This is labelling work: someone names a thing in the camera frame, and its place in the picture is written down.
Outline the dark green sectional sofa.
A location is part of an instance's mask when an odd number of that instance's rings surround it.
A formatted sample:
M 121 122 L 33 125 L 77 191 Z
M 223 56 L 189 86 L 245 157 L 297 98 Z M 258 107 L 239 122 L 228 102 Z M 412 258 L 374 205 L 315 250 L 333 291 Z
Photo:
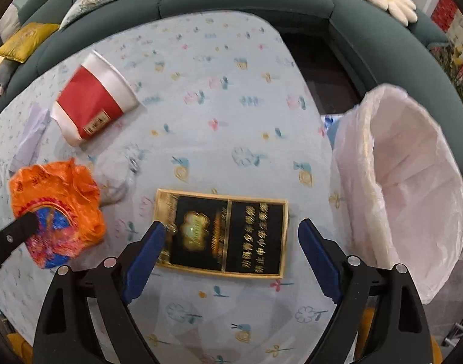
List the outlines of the dark green sectional sofa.
M 259 16 L 282 33 L 325 42 L 360 93 L 390 83 L 405 89 L 438 122 L 463 172 L 463 104 L 432 50 L 448 44 L 419 12 L 402 25 L 365 0 L 116 0 L 53 33 L 19 66 L 0 98 L 0 113 L 36 78 L 93 43 L 168 16 L 232 10 Z

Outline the crushed red white paper cup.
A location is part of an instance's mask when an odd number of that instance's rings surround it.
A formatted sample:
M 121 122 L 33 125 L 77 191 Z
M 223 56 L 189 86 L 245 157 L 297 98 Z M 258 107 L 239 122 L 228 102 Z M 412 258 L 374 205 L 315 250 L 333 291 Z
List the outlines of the crushed red white paper cup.
M 56 98 L 51 117 L 65 141 L 77 147 L 138 104 L 124 76 L 93 50 Z

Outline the orange snack wrapper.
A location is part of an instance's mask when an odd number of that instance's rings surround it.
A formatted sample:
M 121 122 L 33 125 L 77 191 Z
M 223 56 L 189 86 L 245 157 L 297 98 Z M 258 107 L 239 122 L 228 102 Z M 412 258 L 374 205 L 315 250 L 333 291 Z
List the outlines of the orange snack wrapper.
M 100 190 L 74 159 L 20 168 L 9 187 L 14 216 L 38 217 L 36 233 L 25 242 L 38 267 L 64 265 L 104 239 Z

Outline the floral light blue tablecloth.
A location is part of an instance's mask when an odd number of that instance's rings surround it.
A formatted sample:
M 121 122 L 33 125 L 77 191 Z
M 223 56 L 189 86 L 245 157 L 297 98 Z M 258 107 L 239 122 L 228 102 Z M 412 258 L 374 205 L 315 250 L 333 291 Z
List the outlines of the floral light blue tablecloth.
M 139 104 L 93 140 L 70 146 L 49 123 L 33 157 L 74 159 L 104 192 L 139 173 L 125 198 L 104 207 L 102 243 L 70 262 L 97 266 L 142 238 L 158 189 L 286 200 L 282 279 L 227 278 L 157 267 L 130 312 L 163 363 L 303 363 L 330 320 L 297 237 L 311 219 L 345 247 L 347 206 L 330 141 L 307 84 L 279 33 L 257 16 L 177 16 L 92 46 L 130 83 Z

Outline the yellow cushion far left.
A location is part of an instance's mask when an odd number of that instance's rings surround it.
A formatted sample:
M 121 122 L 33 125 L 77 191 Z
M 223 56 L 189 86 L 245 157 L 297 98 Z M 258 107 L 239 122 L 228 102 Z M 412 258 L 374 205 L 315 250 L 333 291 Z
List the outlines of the yellow cushion far left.
M 28 23 L 2 44 L 0 57 L 25 63 L 34 51 L 59 28 L 59 24 Z

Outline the white grey plush toy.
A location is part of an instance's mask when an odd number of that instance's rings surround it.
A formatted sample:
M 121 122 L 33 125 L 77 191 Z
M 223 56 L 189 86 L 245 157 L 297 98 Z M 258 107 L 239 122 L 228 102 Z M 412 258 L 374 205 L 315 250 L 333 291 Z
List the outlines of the white grey plush toy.
M 20 28 L 18 8 L 11 3 L 0 19 L 0 47 Z M 11 76 L 18 66 L 18 62 L 0 56 L 0 97 L 4 94 Z

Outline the daisy pillow lower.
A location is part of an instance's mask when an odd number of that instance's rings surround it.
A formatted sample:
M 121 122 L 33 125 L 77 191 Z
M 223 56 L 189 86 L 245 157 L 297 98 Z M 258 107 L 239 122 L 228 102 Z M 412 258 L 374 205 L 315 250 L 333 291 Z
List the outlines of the daisy pillow lower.
M 367 0 L 386 11 L 405 27 L 418 21 L 416 5 L 412 0 Z

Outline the yellow cloth below table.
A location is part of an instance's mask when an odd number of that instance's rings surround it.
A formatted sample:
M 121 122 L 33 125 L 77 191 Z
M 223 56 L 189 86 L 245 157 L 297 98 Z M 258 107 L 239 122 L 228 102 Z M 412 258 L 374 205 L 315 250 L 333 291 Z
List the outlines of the yellow cloth below table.
M 18 333 L 7 334 L 13 352 L 22 360 L 24 364 L 33 363 L 32 346 Z

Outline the potted plant with flowers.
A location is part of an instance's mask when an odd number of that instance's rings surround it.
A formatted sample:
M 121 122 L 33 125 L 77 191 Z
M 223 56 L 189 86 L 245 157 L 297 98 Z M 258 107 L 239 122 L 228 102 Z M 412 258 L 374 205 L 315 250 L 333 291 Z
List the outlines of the potted plant with flowers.
M 430 53 L 447 74 L 463 104 L 463 44 L 436 45 Z

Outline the black gold cigarette box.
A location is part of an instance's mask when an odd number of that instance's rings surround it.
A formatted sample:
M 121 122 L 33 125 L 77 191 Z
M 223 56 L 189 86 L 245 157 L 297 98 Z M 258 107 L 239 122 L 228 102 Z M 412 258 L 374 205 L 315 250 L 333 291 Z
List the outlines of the black gold cigarette box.
M 284 275 L 286 200 L 159 189 L 154 219 L 166 231 L 163 267 L 230 278 Z

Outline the white trash bin with liner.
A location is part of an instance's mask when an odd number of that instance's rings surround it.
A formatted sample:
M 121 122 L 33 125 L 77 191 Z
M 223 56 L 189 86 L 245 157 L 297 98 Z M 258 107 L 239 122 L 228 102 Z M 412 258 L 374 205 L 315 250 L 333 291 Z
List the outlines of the white trash bin with liner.
M 463 179 L 441 127 L 383 84 L 339 119 L 333 157 L 357 255 L 384 269 L 404 264 L 430 303 L 463 248 Z

